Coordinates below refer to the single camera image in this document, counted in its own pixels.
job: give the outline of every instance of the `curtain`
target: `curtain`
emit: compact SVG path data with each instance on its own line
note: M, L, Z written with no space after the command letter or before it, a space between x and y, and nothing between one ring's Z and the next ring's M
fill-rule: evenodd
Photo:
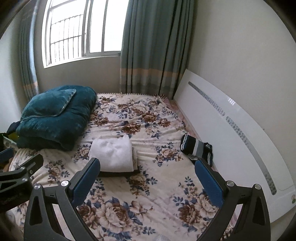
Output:
M21 11L19 56L22 83L28 100L39 94L34 63L34 28L39 2L31 0Z
M172 99L186 68L194 0L130 0L120 92Z

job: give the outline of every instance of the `mattress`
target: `mattress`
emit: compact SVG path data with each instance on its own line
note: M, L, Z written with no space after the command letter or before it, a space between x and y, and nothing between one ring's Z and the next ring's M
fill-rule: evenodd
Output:
M87 128L69 152L19 149L10 171L40 153L44 165L32 177L33 185L54 186L88 162L92 141L129 135L138 150L140 174L98 178L77 210L98 240L153 240L161 234L171 241L195 241L211 222L217 208L195 175L191 161L180 151L188 131L167 100L137 94L97 94ZM14 209L23 230L27 203ZM71 240L55 205L65 236ZM229 224L224 240L232 231Z

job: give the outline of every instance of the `headboard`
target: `headboard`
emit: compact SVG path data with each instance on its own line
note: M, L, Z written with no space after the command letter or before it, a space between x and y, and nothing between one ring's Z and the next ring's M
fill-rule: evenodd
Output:
M290 172L264 130L231 97L186 70L174 100L203 142L213 146L213 162L225 180L262 186L273 222L295 204Z

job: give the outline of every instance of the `teal blanket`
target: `teal blanket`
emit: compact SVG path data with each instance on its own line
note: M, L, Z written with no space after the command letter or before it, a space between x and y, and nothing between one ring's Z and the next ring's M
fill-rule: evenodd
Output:
M16 132L18 148L72 150L96 103L90 87L65 85L36 95Z

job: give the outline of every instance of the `wall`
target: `wall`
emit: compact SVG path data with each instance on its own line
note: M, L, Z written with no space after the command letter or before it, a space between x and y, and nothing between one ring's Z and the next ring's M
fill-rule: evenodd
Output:
M22 86L18 57L20 13L12 20L0 39L0 132L20 120L27 104Z
M263 0L196 3L187 68L253 117L279 150L296 183L294 39Z
M40 2L35 27L35 68L40 91L74 84L90 86L98 93L119 92L120 57L81 59L49 68L43 67L41 32L46 2Z

